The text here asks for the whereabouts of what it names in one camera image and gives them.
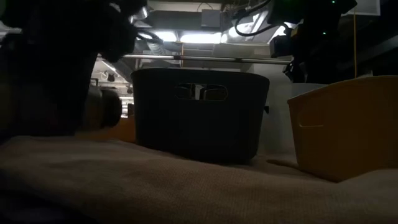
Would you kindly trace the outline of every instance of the metal pipe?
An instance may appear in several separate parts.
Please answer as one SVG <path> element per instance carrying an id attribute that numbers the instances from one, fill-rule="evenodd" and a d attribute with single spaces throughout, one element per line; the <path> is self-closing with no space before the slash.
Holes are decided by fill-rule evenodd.
<path id="1" fill-rule="evenodd" d="M 290 61 L 280 59 L 256 59 L 256 58 L 228 58 L 228 57 L 205 57 L 188 55 L 144 55 L 131 54 L 125 58 L 157 59 L 157 60 L 199 60 L 211 62 L 232 62 L 232 63 L 263 63 L 270 65 L 288 65 Z"/>

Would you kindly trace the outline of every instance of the yellow basket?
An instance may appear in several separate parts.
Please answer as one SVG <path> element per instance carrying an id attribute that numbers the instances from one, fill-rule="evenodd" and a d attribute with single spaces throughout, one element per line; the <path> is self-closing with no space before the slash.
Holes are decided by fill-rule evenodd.
<path id="1" fill-rule="evenodd" d="M 398 168 L 398 77 L 336 83 L 288 104 L 302 170 L 339 182 Z"/>

